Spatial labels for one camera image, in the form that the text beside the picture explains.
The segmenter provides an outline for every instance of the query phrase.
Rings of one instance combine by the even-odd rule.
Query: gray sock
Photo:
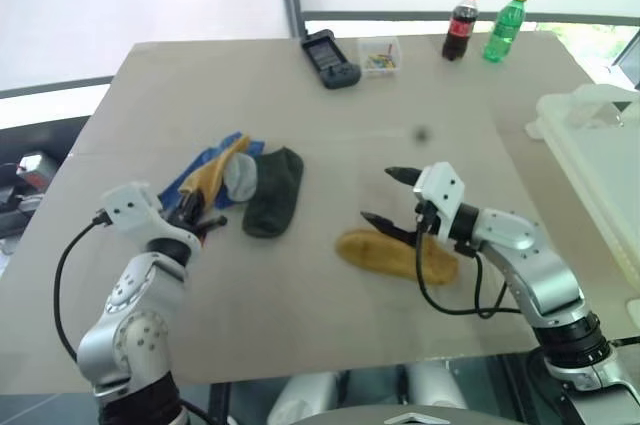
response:
[[[287,229],[296,209],[304,163],[288,148],[259,155],[255,161],[258,185],[244,213],[242,229],[252,237],[277,237]]]

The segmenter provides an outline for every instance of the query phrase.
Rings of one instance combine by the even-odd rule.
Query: small plastic box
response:
[[[360,69],[367,76],[387,76],[400,71],[402,53],[396,37],[358,39]]]

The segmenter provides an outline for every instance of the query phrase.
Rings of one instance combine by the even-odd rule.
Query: table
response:
[[[336,256],[335,239],[366,226],[360,210],[411,226],[414,198],[382,172],[390,165],[448,160],[467,184],[469,203],[539,220],[574,267],[604,332],[637,333],[624,308],[637,293],[546,145],[522,131],[541,95],[588,79],[550,34],[521,34],[500,65],[481,59],[485,40],[474,36],[464,60],[449,63],[439,56],[442,37],[403,37],[397,77],[338,91],[321,86],[292,40],[134,47],[0,281],[0,393],[87,390],[53,327],[59,254],[104,191],[134,179],[160,191],[200,149],[235,130],[266,140],[267,150],[286,145],[302,156],[298,208],[274,241],[241,232],[242,207],[225,212],[229,224],[207,238],[171,329],[179,380],[235,381],[534,346],[521,317],[443,316],[414,283]],[[341,46],[356,56],[354,40]],[[424,144],[413,138],[418,126],[430,130]],[[62,289],[73,344],[135,253],[113,229],[93,232],[74,250]],[[474,278],[471,262],[463,262],[458,281],[434,295],[466,306]],[[492,272],[487,282],[489,302],[501,279]]]

